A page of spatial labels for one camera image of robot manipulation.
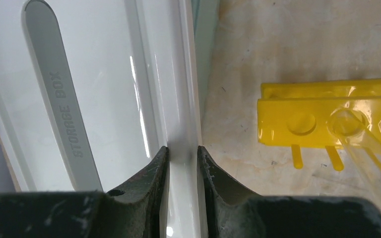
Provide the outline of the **white plastic tray lid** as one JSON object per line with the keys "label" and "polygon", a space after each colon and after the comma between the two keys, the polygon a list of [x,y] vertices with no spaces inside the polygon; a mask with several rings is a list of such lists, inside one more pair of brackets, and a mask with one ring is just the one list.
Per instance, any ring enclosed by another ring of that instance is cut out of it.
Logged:
{"label": "white plastic tray lid", "polygon": [[160,238],[206,238],[189,0],[0,0],[0,141],[17,192],[108,192],[161,147]]}

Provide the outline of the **clear test tube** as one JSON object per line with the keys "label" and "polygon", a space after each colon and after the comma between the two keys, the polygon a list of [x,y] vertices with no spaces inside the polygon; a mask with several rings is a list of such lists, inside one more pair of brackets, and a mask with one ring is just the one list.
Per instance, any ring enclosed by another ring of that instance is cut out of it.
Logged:
{"label": "clear test tube", "polygon": [[350,156],[365,187],[372,195],[373,202],[381,210],[381,142],[348,109],[333,113],[328,129]]}

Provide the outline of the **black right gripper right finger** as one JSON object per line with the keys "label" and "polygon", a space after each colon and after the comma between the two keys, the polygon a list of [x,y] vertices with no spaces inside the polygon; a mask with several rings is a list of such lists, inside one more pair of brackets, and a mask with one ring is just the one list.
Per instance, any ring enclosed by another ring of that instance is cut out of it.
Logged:
{"label": "black right gripper right finger", "polygon": [[211,238],[381,238],[381,212],[359,197],[262,196],[197,150]]}

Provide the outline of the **yellow test tube rack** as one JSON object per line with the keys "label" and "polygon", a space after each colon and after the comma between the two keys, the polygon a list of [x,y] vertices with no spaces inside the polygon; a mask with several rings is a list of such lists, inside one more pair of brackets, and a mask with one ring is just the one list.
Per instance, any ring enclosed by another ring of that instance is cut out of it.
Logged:
{"label": "yellow test tube rack", "polygon": [[381,79],[310,83],[263,83],[257,102],[260,143],[288,146],[296,169],[301,148],[325,148],[336,171],[342,139],[364,148],[381,171]]}

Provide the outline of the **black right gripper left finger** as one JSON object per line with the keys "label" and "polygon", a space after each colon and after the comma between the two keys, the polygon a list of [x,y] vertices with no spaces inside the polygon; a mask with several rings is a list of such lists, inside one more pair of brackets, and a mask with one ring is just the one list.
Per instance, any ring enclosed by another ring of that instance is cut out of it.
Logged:
{"label": "black right gripper left finger", "polygon": [[169,149],[108,192],[0,193],[0,238],[159,238]]}

